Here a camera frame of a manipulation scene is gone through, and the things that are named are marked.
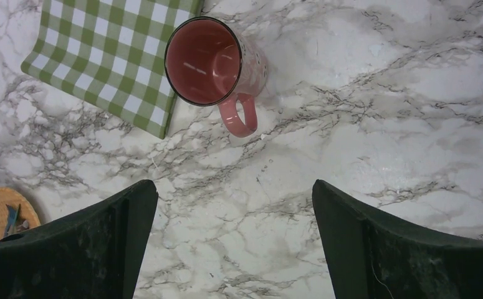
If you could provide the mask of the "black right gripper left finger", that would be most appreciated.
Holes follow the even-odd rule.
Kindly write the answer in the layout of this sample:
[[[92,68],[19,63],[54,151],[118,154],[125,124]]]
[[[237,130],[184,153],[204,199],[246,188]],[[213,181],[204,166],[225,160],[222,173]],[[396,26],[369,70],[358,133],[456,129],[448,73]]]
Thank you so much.
[[[157,202],[144,179],[0,240],[0,298],[132,298]]]

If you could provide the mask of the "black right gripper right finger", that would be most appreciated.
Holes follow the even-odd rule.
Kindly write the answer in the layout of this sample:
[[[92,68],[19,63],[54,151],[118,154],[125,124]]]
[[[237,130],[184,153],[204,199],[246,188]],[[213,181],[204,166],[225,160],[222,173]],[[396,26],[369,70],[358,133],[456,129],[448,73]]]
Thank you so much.
[[[336,298],[483,298],[483,240],[414,224],[322,180],[312,203]]]

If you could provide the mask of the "green white checkered cloth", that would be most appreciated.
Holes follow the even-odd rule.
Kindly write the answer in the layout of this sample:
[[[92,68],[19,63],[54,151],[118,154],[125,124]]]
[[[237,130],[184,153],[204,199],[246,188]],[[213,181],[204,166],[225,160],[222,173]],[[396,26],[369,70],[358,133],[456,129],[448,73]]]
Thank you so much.
[[[45,1],[21,70],[164,138],[176,94],[164,66],[175,29],[202,1]]]

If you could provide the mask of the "pink ceramic mug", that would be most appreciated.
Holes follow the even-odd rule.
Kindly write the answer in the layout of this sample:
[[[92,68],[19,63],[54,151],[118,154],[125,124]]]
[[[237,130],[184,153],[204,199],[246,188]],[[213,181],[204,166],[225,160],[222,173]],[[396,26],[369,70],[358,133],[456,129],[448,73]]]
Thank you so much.
[[[269,77],[268,61],[253,41],[224,22],[201,16],[179,25],[166,46],[165,72],[180,99],[218,106],[234,136],[257,130],[255,99]]]

